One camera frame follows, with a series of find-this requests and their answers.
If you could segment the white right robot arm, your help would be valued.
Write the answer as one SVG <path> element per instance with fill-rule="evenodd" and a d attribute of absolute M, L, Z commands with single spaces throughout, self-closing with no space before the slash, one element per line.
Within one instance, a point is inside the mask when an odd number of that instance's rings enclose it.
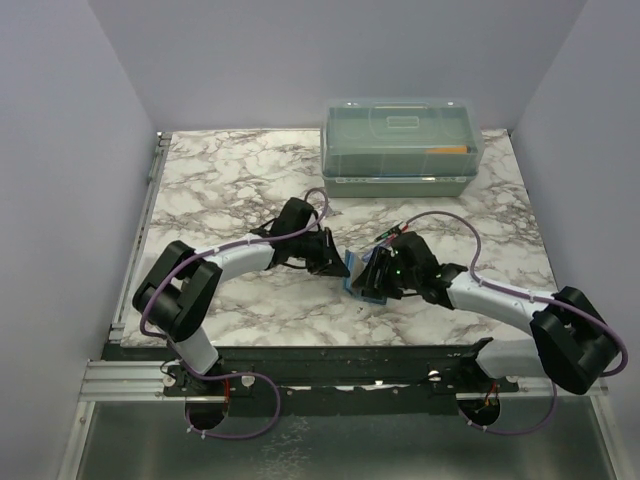
<path fill-rule="evenodd" d="M 480 392 L 501 377 L 547 377 L 577 395 L 586 393 L 622 353 L 604 320 L 578 289 L 532 292 L 492 284 L 469 268 L 441 263 L 415 232 L 376 247 L 368 261 L 348 257 L 349 286 L 367 300 L 400 300 L 414 293 L 449 310 L 479 314 L 514 327 L 528 341 L 481 340 L 460 367 L 460 379 Z"/>

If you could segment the black VIP card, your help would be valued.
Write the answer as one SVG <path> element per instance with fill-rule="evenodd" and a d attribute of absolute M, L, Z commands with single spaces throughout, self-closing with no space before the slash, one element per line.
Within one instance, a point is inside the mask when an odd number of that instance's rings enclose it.
<path fill-rule="evenodd" d="M 349 280 L 350 280 L 350 288 L 353 291 L 358 291 L 361 289 L 361 287 L 357 284 L 357 279 L 362 275 L 365 268 L 366 268 L 366 265 L 362 263 L 360 260 L 357 260 L 352 265 Z"/>

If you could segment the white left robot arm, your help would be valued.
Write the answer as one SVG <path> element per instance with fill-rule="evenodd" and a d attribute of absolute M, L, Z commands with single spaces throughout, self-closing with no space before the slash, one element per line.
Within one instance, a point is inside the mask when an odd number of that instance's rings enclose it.
<path fill-rule="evenodd" d="M 220 284 L 291 258 L 302 260 L 312 275 L 350 275 L 331 230 L 320 227 L 322 216 L 306 200 L 292 197 L 275 219 L 239 240 L 203 252 L 176 240 L 151 265 L 132 298 L 141 314 L 140 330 L 147 335 L 148 324 L 159 330 L 190 367 L 187 382 L 197 393 L 209 395 L 221 385 L 219 353 L 202 327 Z"/>

